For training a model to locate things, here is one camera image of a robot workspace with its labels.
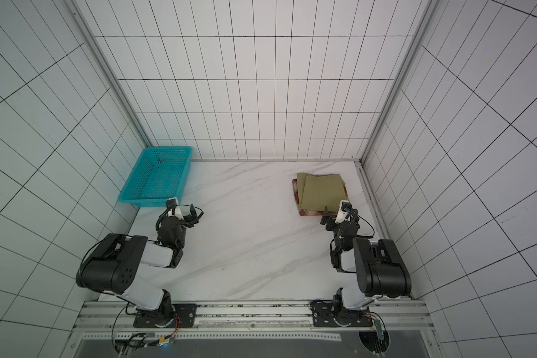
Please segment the red plaid skirt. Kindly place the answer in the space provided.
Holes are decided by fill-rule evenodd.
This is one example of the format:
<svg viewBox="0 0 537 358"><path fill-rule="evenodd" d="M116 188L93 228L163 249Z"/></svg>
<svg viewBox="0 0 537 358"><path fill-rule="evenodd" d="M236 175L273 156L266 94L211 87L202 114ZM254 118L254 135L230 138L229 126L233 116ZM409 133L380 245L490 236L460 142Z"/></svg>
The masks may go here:
<svg viewBox="0 0 537 358"><path fill-rule="evenodd" d="M299 198L299 192L298 192L298 181L297 179L292 179L292 189L294 193L295 203L296 207L298 209L298 214L300 216L323 216L325 214L324 211L314 211L314 210L304 210L300 208L300 198Z"/></svg>

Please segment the olive green skirt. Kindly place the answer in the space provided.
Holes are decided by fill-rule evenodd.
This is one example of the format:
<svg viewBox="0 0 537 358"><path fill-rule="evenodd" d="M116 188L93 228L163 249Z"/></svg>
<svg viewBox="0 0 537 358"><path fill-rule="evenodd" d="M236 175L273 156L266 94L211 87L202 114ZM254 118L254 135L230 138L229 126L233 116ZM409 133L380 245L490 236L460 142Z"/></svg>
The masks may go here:
<svg viewBox="0 0 537 358"><path fill-rule="evenodd" d="M337 211L348 200L345 182L339 174L297 174L298 204L302 210Z"/></svg>

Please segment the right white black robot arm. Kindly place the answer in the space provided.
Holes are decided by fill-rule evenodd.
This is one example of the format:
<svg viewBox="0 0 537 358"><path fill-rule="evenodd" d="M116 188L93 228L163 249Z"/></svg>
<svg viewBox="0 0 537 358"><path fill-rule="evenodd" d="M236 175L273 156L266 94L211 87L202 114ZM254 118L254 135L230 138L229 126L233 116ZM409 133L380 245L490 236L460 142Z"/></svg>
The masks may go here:
<svg viewBox="0 0 537 358"><path fill-rule="evenodd" d="M372 322L376 315L368 306L382 298L396 299L409 295L410 273L392 240L376 240L360 235L357 213L322 216L321 224L334 234L329 244L332 267L339 273L353 274L356 281L340 288L331 302L331 316L340 327L350 327L364 319Z"/></svg>

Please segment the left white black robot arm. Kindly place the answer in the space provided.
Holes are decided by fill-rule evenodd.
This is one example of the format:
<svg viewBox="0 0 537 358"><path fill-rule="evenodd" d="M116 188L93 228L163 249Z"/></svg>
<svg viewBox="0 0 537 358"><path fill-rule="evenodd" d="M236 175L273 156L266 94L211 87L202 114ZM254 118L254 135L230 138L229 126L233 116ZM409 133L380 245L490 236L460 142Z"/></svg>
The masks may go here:
<svg viewBox="0 0 537 358"><path fill-rule="evenodd" d="M197 306L173 304L168 291L153 286L139 273L143 266L177 268L183 256L186 230L198 224L204 215L202 209L192 204L188 214L182 212L182 207L176 198L166 202L166 210L155 224L156 240L108 234L84 255L76 284L133 305L135 328L191 328Z"/></svg>

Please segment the teal plastic basket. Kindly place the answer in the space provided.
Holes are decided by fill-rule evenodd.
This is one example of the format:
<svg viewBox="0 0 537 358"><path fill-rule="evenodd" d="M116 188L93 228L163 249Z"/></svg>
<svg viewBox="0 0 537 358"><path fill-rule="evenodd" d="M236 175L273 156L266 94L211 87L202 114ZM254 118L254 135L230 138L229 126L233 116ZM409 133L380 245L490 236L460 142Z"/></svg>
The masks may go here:
<svg viewBox="0 0 537 358"><path fill-rule="evenodd" d="M181 200L192 159L188 146L144 149L120 194L119 201L137 207L165 207L172 198Z"/></svg>

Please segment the right electronics wiring board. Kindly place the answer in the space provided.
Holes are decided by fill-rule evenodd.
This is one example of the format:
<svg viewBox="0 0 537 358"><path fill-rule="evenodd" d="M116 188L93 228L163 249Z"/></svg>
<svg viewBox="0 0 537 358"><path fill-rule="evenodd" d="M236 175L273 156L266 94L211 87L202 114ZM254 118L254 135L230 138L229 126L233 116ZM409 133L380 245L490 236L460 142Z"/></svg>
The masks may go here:
<svg viewBox="0 0 537 358"><path fill-rule="evenodd" d="M385 357L390 347L389 332L386 330L385 322L374 312L369 313L366 317L372 323L372 330L360 331L358 333L359 340L374 357Z"/></svg>

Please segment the electronics wiring board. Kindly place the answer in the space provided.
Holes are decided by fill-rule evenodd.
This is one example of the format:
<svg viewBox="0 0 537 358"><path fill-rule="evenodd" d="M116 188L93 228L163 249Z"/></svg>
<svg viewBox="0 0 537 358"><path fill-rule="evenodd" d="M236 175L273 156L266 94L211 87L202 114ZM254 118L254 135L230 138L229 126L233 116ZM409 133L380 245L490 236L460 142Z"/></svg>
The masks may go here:
<svg viewBox="0 0 537 358"><path fill-rule="evenodd" d="M126 340L118 340L118 334L115 332L115 327L112 327L111 342L113 349L118 354L118 357L128 357L132 353L142 348L162 347L175 341L180 328L181 320L177 313L174 314L172 323L174 329L171 334L167 334L160 338L149 339L147 332L138 332L131 334Z"/></svg>
<svg viewBox="0 0 537 358"><path fill-rule="evenodd" d="M374 357L385 357L390 347L389 332L386 330L385 322L374 312L369 313L366 317L372 323L372 330L360 331L358 333L359 340Z"/></svg>

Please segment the left electronics wiring board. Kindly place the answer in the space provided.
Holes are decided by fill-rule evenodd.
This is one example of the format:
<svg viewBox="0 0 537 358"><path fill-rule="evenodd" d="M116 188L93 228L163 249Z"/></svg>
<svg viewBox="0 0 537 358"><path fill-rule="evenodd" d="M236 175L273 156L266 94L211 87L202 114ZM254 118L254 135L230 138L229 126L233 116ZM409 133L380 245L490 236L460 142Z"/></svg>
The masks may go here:
<svg viewBox="0 0 537 358"><path fill-rule="evenodd" d="M113 349L118 354L118 357L128 357L132 353L142 348L162 347L175 341L180 328L181 320L177 313L174 314L172 323L174 329L171 334L167 334L160 338L149 339L147 332L138 332L131 334L126 340L118 340L118 334L115 332L115 327L112 327L111 342Z"/></svg>

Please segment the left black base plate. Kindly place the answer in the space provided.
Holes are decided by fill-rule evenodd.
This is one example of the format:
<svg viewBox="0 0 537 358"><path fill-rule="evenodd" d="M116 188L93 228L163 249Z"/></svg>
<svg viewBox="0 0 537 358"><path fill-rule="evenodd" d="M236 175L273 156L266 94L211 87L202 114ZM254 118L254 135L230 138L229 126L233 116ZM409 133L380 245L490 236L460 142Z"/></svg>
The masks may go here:
<svg viewBox="0 0 537 358"><path fill-rule="evenodd" d="M135 328L173 329L192 328L195 322L196 304L175 304L158 310L138 310L134 319Z"/></svg>

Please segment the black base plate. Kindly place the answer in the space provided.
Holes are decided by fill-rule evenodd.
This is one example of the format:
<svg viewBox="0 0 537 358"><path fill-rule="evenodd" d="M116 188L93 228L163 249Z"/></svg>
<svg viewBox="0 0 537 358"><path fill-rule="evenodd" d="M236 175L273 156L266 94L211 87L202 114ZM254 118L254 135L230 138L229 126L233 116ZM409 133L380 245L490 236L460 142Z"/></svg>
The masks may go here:
<svg viewBox="0 0 537 358"><path fill-rule="evenodd" d="M335 301L311 301L309 308L312 312L315 328L370 328L373 320L367 310L349 310Z"/></svg>
<svg viewBox="0 0 537 358"><path fill-rule="evenodd" d="M195 322L196 304L175 304L158 310L138 310L134 319L135 328L173 329L192 328Z"/></svg>

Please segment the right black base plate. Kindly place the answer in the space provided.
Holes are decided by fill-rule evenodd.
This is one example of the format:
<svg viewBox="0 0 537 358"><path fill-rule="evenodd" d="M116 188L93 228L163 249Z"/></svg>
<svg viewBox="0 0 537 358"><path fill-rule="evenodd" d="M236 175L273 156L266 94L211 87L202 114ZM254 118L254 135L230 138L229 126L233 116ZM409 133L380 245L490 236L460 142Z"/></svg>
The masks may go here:
<svg viewBox="0 0 537 358"><path fill-rule="evenodd" d="M349 310L335 301L311 301L309 308L312 312L315 328L370 328L373 320L367 310Z"/></svg>

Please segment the aluminium mounting rail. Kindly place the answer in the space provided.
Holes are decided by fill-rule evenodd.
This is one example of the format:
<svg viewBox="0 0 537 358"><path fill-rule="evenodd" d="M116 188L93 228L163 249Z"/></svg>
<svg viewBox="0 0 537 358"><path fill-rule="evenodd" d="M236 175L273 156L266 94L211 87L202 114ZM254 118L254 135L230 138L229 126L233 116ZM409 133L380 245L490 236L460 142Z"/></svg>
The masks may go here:
<svg viewBox="0 0 537 358"><path fill-rule="evenodd" d="M192 328L179 328L178 334L209 332L277 331L371 331L370 328L315 328L310 301L197 301ZM423 301L375 301L368 306L392 331L432 331L434 324ZM74 323L75 332L111 333L118 336L147 332L151 337L171 334L173 329L135 328L135 310L117 301L96 301L83 305Z"/></svg>

